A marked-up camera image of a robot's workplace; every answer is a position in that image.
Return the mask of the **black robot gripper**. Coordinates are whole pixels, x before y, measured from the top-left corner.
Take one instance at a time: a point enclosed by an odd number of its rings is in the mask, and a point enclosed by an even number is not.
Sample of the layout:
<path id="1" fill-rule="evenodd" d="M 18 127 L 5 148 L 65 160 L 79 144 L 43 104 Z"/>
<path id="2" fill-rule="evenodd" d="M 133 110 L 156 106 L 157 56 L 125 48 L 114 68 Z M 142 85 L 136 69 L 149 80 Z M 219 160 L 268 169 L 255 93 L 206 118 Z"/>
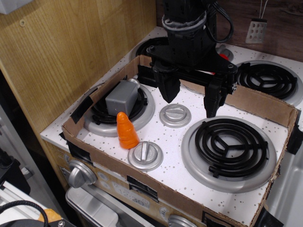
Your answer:
<path id="1" fill-rule="evenodd" d="M 236 89 L 237 67 L 221 58 L 205 30 L 168 32 L 168 45 L 147 49 L 152 58 L 156 85 L 162 98 L 171 103 L 180 91 L 180 80 L 205 87 L 206 117 L 213 118 Z"/>

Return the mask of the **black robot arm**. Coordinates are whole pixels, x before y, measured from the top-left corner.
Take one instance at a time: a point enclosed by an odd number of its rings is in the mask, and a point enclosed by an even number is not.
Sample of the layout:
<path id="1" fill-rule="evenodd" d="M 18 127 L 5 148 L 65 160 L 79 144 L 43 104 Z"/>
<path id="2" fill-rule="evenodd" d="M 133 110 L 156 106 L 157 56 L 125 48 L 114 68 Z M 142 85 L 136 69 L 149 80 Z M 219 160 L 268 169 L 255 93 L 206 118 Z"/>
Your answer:
<path id="1" fill-rule="evenodd" d="M 231 38 L 232 20 L 216 0 L 165 0 L 163 7 L 168 44 L 147 48 L 156 85 L 167 103 L 181 80 L 204 86 L 206 116 L 213 118 L 236 89 L 237 66 L 216 51 Z"/>

